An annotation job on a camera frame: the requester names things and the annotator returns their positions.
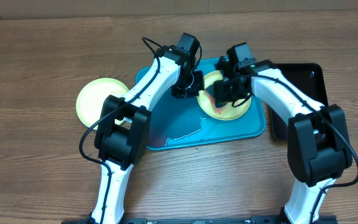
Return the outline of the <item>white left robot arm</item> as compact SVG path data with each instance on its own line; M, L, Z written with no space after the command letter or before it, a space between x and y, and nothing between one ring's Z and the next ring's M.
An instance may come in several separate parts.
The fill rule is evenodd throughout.
M101 116L93 124L101 185L87 223L121 221L129 174L149 141L152 110L167 90L178 99L199 95L204 83L195 54L202 51L200 45L161 46L154 51L154 62L139 83L123 96L109 95L104 100Z

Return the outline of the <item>yellow plate ketchup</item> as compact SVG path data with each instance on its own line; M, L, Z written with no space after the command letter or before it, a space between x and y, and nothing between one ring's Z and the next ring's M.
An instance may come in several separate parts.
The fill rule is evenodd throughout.
M201 109L207 115L222 121L230 121L240 118L248 111L252 101L249 98L243 105L238 106L242 100L237 100L234 104L234 107L231 105L231 103L228 103L221 108L217 108L215 107L213 97L206 90L199 91L197 100Z

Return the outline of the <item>yellow plate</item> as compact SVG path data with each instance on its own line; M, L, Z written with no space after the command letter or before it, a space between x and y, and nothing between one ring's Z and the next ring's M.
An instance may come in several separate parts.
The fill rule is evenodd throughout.
M90 127L100 118L103 103L109 95L119 97L128 91L125 84L113 78L93 80L80 91L76 99L79 120Z

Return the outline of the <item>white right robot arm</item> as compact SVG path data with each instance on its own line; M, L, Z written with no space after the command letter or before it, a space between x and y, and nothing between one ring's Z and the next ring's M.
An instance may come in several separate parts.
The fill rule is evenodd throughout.
M326 106L289 82L269 60L231 62L221 57L215 65L223 79L207 88L216 106L251 96L261 99L287 122L287 158L295 182L281 211L286 223L318 223L326 192L352 164L346 119L338 105Z

